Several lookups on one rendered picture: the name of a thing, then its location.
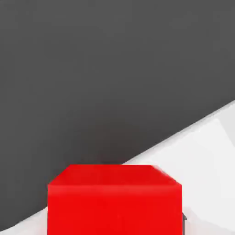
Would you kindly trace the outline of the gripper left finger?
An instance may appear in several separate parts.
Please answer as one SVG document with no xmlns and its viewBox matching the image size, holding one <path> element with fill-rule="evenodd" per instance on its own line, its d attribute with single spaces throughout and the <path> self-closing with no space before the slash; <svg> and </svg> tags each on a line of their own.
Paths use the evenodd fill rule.
<svg viewBox="0 0 235 235">
<path fill-rule="evenodd" d="M 47 207 L 4 230 L 3 235 L 47 235 Z"/>
</svg>

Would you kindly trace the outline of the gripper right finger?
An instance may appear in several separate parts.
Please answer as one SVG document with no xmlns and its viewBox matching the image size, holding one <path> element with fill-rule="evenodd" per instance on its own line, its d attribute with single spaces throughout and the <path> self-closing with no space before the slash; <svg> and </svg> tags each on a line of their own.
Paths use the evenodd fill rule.
<svg viewBox="0 0 235 235">
<path fill-rule="evenodd" d="M 232 235 L 232 231 L 201 220 L 189 207 L 183 207 L 185 235 Z"/>
</svg>

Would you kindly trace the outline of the small red cube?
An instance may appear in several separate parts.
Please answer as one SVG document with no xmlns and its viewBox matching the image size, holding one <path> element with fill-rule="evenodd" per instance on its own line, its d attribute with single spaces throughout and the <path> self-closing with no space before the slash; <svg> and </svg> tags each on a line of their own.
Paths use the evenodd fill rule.
<svg viewBox="0 0 235 235">
<path fill-rule="evenodd" d="M 70 165 L 47 206 L 47 235 L 182 235 L 182 186 L 150 165 Z"/>
</svg>

